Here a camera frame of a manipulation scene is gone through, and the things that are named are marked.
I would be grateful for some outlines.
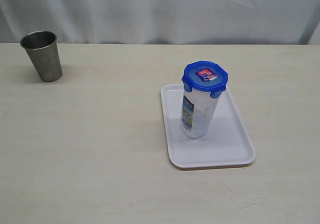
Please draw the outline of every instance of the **tray rim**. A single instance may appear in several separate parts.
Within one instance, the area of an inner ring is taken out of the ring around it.
[[[181,163],[177,163],[173,157],[172,157],[172,152],[170,151],[170,147],[169,147],[169,144],[168,144],[168,132],[167,132],[167,126],[168,126],[168,121],[167,121],[167,118],[165,117],[165,106],[164,106],[164,95],[165,95],[165,89],[168,88],[168,87],[176,87],[175,91],[182,91],[184,89],[184,85],[183,84],[167,84],[167,85],[164,85],[162,88],[161,88],[161,92],[160,92],[160,95],[161,95],[161,105],[162,105],[162,114],[163,114],[163,121],[164,121],[164,130],[165,130],[165,137],[166,137],[166,145],[167,145],[167,151],[168,151],[168,156],[169,156],[169,160],[170,162],[176,166],[177,168],[179,169],[203,169],[203,168],[221,168],[221,167],[242,167],[242,166],[248,166],[250,164],[252,164],[256,158],[257,158],[257,154],[256,154],[256,150],[254,148],[254,145],[251,141],[251,138],[248,134],[248,131],[247,131],[247,128],[244,124],[244,121],[240,115],[240,112],[237,108],[237,105],[234,101],[234,98],[231,94],[231,91],[230,91],[230,88],[227,87],[225,92],[228,93],[228,96],[231,100],[231,104],[233,105],[233,108],[235,110],[235,113],[240,121],[240,124],[242,126],[242,129],[244,131],[244,134],[248,140],[248,144],[250,146],[250,149],[252,151],[252,156],[246,160],[243,160],[243,161],[237,161],[236,163],[235,162],[225,162],[225,163],[221,163],[221,162],[216,162],[214,164],[211,164],[211,165],[206,165],[206,164],[199,164],[199,165],[189,165],[189,164],[181,164]]]

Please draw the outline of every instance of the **white table surface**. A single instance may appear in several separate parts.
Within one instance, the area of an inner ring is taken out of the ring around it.
[[[59,44],[43,83],[0,44],[0,222],[320,223],[320,46]],[[168,159],[160,89],[214,61],[257,152],[245,168]]]

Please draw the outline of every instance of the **cup rim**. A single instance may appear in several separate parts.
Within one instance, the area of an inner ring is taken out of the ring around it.
[[[29,36],[31,36],[33,34],[36,34],[36,33],[50,33],[51,35],[54,36],[54,40],[49,45],[46,45],[46,46],[43,46],[43,47],[39,47],[39,48],[29,48],[29,47],[24,46],[23,45],[23,41],[26,38],[28,38]],[[54,34],[53,32],[48,31],[48,30],[37,30],[37,31],[30,32],[29,34],[27,34],[24,37],[22,37],[21,40],[20,40],[20,46],[23,47],[24,49],[28,49],[28,50],[39,50],[39,49],[50,47],[56,40],[57,40],[57,35]]]

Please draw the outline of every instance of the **fabric backdrop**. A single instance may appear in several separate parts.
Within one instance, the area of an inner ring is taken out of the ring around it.
[[[0,42],[320,44],[320,0],[0,0]]]

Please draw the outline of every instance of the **container label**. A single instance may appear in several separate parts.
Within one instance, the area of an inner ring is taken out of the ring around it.
[[[192,121],[194,116],[194,107],[195,105],[191,103],[191,101],[183,96],[183,103],[182,103],[182,114],[181,114],[181,121],[183,123],[184,128],[191,132]]]
[[[217,75],[213,73],[209,68],[201,68],[196,71],[197,76],[204,82],[213,81],[217,78]]]

